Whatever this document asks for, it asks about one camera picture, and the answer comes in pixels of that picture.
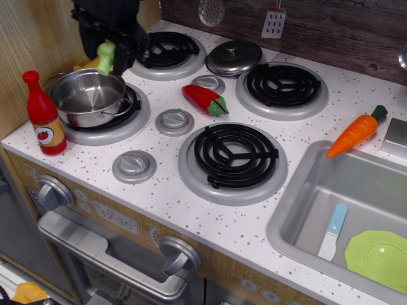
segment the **red pepper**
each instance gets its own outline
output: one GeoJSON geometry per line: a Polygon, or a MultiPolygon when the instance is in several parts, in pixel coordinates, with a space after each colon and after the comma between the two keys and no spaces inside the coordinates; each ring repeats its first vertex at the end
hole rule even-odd
{"type": "Polygon", "coordinates": [[[226,102],[216,92],[197,85],[183,87],[183,95],[210,116],[229,113],[226,102]]]}

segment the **toy carrot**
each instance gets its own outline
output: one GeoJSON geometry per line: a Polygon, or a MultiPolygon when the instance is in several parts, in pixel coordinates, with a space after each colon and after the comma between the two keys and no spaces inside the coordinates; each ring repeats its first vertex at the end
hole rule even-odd
{"type": "Polygon", "coordinates": [[[386,115],[386,108],[382,105],[378,105],[371,115],[363,114],[362,116],[359,116],[338,137],[326,156],[329,158],[336,157],[365,141],[376,132],[378,122],[383,120],[386,115]]]}

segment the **oven door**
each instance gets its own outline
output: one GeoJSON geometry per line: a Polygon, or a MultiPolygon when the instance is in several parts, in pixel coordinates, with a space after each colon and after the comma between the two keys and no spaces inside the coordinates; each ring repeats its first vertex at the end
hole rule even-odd
{"type": "MultiPolygon", "coordinates": [[[[105,237],[55,212],[42,216],[38,228],[57,246],[84,303],[99,296],[113,304],[204,303],[204,280],[194,273],[181,270],[172,276],[153,278],[146,274],[148,267],[142,272],[110,255],[112,252],[128,252],[128,249],[110,249],[105,237]]],[[[139,264],[148,266],[151,261],[139,264]]],[[[151,274],[160,266],[153,263],[151,274]]]]}

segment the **gray sink basin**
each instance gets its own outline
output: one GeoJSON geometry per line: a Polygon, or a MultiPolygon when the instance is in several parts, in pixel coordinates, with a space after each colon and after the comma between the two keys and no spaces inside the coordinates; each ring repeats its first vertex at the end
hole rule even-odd
{"type": "Polygon", "coordinates": [[[296,261],[391,304],[407,304],[407,295],[348,270],[345,260],[350,239],[366,230],[407,238],[407,168],[355,149],[328,159],[331,144],[307,149],[268,223],[268,239],[296,261]],[[337,203],[348,212],[335,257],[327,261],[317,254],[337,203]]]}

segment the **green plate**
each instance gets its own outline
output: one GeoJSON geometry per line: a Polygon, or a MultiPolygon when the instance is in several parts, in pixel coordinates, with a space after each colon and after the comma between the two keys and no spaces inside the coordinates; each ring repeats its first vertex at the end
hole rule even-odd
{"type": "Polygon", "coordinates": [[[367,230],[352,237],[345,251],[349,270],[407,294],[407,239],[367,230]]]}

